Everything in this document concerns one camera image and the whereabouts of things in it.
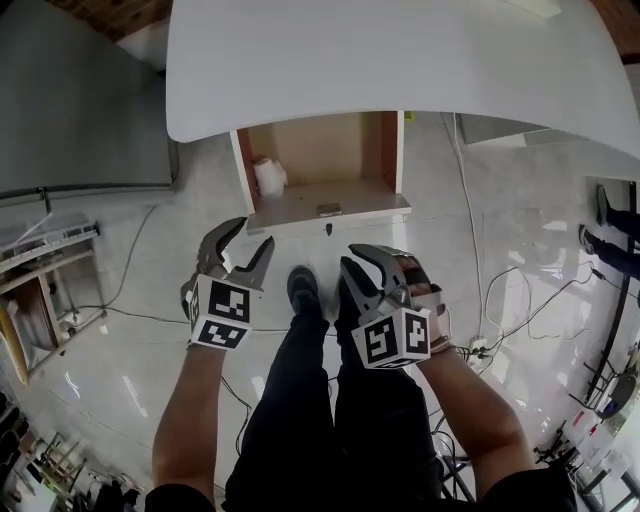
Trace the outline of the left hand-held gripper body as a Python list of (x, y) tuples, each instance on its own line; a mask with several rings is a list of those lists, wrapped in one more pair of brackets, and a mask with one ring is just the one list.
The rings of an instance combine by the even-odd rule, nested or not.
[(235, 350), (252, 333), (254, 302), (264, 278), (232, 271), (221, 277), (196, 273), (180, 288), (190, 345)]

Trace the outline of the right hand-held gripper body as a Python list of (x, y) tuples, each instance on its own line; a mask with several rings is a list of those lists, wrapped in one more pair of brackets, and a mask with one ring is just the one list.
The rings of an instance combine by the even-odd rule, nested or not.
[(359, 309), (352, 337), (365, 368), (393, 370), (431, 357), (431, 310), (413, 303), (407, 285), (365, 298)]

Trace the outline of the person's right hand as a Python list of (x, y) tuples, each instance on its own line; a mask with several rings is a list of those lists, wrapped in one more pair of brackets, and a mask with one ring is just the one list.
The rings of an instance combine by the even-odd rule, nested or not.
[(441, 327), (441, 317), (447, 313), (442, 288), (432, 282), (420, 262), (409, 253), (396, 257), (411, 295), (412, 305), (429, 311), (429, 340), (432, 356), (446, 352), (453, 343), (450, 331)]

